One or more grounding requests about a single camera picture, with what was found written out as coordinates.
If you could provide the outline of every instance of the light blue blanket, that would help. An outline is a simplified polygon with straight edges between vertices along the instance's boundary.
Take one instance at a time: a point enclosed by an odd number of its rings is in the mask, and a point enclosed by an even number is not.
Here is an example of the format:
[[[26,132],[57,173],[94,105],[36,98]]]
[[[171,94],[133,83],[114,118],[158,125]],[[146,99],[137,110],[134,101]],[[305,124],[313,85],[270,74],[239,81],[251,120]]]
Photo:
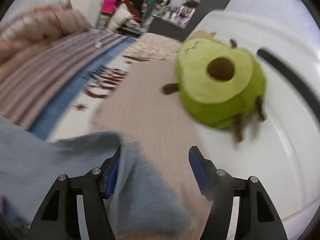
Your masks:
[[[115,132],[47,143],[0,116],[0,194],[31,221],[60,174],[84,175],[111,158],[119,145],[116,188],[112,200],[106,202],[116,237],[157,233],[178,238],[188,233],[193,226],[191,215],[141,155],[138,143],[126,142]],[[81,220],[80,229],[85,240]]]

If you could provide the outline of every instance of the pink shirt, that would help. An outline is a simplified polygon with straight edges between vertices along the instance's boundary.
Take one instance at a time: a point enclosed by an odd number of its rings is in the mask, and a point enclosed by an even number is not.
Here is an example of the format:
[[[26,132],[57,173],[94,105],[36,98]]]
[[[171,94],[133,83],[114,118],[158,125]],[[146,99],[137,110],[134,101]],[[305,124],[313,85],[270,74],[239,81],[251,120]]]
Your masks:
[[[116,7],[116,0],[104,0],[101,11],[112,13]]]

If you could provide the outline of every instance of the green plush toy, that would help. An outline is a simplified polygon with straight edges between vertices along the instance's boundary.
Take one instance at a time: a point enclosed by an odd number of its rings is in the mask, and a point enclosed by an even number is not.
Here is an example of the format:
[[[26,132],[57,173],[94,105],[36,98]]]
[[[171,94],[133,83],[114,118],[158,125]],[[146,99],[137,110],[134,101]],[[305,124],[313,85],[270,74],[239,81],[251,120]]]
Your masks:
[[[180,91],[186,110],[199,122],[214,128],[234,124],[237,141],[242,141],[242,119],[257,109],[262,121],[262,98],[266,80],[260,64],[244,48],[237,49],[212,38],[193,34],[176,57],[179,84],[163,87],[165,94]]]

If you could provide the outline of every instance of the striped blanket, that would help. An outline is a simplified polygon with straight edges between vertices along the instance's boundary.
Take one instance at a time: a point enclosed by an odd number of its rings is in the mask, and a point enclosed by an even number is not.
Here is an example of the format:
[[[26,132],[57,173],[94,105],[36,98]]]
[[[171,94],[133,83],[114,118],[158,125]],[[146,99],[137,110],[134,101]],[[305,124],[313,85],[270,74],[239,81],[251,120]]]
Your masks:
[[[73,76],[126,36],[98,30],[71,35],[21,64],[0,80],[0,111],[28,130]],[[95,46],[97,41],[102,46]]]

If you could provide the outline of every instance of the plush toy leg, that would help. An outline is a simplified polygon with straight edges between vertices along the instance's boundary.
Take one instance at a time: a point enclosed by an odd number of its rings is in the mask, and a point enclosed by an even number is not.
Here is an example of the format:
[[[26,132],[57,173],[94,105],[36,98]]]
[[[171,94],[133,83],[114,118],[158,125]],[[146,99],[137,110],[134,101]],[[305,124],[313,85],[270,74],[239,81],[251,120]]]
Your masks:
[[[256,98],[256,109],[257,109],[260,121],[263,122],[266,120],[266,117],[265,117],[263,110],[262,110],[262,104],[263,104],[263,98],[257,97]]]
[[[173,94],[174,92],[178,92],[179,91],[179,86],[177,83],[174,84],[166,84],[162,87],[162,92],[165,95],[170,95]]]
[[[234,39],[230,39],[229,41],[231,48],[236,49],[238,48],[238,43]]]
[[[236,115],[233,119],[235,126],[235,137],[238,143],[243,141],[242,136],[242,116],[240,114]]]

